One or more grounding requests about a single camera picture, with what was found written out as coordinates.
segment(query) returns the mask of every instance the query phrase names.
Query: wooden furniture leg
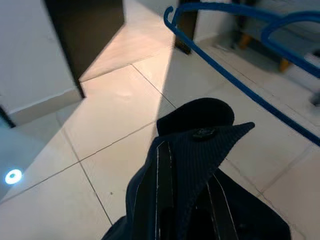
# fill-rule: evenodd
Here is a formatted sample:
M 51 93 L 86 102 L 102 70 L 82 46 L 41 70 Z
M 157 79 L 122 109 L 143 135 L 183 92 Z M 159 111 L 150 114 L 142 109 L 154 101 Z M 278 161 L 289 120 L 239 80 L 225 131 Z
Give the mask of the wooden furniture leg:
M 242 36 L 241 36 L 241 39 L 238 43 L 238 46 L 240 49 L 246 49 L 248 44 L 250 43 L 252 37 L 246 33 L 243 33 Z
M 287 59 L 282 58 L 280 65 L 279 65 L 279 71 L 281 73 L 284 73 L 286 71 L 286 69 L 291 65 L 291 62 L 289 62 Z

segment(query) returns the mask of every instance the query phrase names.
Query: floor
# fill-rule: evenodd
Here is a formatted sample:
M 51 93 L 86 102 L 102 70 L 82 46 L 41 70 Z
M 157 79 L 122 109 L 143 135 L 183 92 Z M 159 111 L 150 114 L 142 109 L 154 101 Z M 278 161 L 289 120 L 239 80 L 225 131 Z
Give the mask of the floor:
M 279 74 L 276 63 L 250 49 L 204 49 L 320 135 L 319 108 L 308 101 L 319 87 L 316 81 L 308 81 L 309 87 L 294 81 L 292 76 L 302 74 L 294 66 Z M 87 95 L 82 102 L 14 129 L 0 127 L 0 174 L 9 168 L 23 171 L 15 185 L 0 182 L 1 239 L 99 240 L 125 214 L 126 187 L 157 135 L 155 121 L 201 97 L 228 103 L 236 124 L 256 124 L 220 168 L 280 214 L 292 239 L 319 239 L 319 147 L 255 104 L 196 54 L 164 47 L 104 71 L 82 83 Z

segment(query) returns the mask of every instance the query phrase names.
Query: baseboard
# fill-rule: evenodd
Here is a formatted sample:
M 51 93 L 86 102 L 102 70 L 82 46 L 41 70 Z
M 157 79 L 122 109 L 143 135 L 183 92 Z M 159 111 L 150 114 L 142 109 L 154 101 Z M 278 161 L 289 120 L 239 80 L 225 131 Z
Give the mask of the baseboard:
M 9 114 L 10 119 L 17 125 L 29 123 L 44 115 L 54 113 L 68 105 L 81 101 L 81 96 L 76 88 L 65 91 L 62 94 L 52 96 L 23 109 Z

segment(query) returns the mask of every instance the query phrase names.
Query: blue plastic hanger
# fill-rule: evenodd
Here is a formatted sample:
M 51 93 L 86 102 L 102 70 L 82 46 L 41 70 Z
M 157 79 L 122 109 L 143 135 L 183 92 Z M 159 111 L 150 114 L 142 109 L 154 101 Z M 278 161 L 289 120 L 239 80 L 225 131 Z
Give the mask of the blue plastic hanger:
M 191 39 L 189 39 L 182 31 L 177 28 L 177 22 L 179 17 L 184 12 L 205 10 L 205 11 L 221 11 L 227 12 L 234 15 L 247 16 L 252 18 L 257 18 L 270 22 L 270 24 L 265 27 L 261 33 L 261 41 L 270 49 L 279 53 L 281 56 L 286 58 L 288 61 L 294 63 L 300 68 L 304 69 L 308 73 L 320 77 L 320 69 L 310 62 L 306 61 L 304 58 L 298 56 L 294 52 L 286 49 L 284 46 L 270 39 L 270 34 L 280 27 L 287 24 L 301 21 L 310 21 L 320 23 L 320 12 L 318 11 L 304 11 L 295 12 L 288 14 L 287 16 L 280 16 L 272 12 L 249 7 L 240 4 L 231 3 L 217 3 L 217 2 L 197 2 L 197 3 L 185 3 L 179 6 L 173 16 L 172 22 L 169 22 L 168 16 L 174 11 L 172 6 L 168 7 L 164 13 L 164 24 L 176 35 L 178 36 L 186 45 L 188 45 L 192 50 L 194 50 L 200 57 L 202 57 L 209 65 L 211 65 L 215 70 L 217 70 L 221 75 L 223 75 L 229 82 L 235 85 L 243 93 L 245 93 L 249 98 L 267 110 L 269 113 L 273 114 L 279 120 L 290 126 L 292 129 L 303 135 L 305 138 L 313 142 L 320 147 L 320 138 L 292 120 L 290 117 L 286 116 L 284 113 L 279 111 L 277 108 L 272 106 L 261 96 L 256 94 L 246 85 L 244 85 L 240 80 L 234 77 L 230 72 L 228 72 L 219 63 L 213 60 L 208 54 L 206 54 L 201 48 L 199 48 Z

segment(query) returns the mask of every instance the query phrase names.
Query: blue led light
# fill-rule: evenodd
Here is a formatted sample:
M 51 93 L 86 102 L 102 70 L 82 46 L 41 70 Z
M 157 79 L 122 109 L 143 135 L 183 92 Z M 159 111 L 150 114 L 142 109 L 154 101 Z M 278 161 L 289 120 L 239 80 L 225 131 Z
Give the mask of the blue led light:
M 9 185 L 16 184 L 22 178 L 22 172 L 18 169 L 9 171 L 5 176 L 5 182 Z

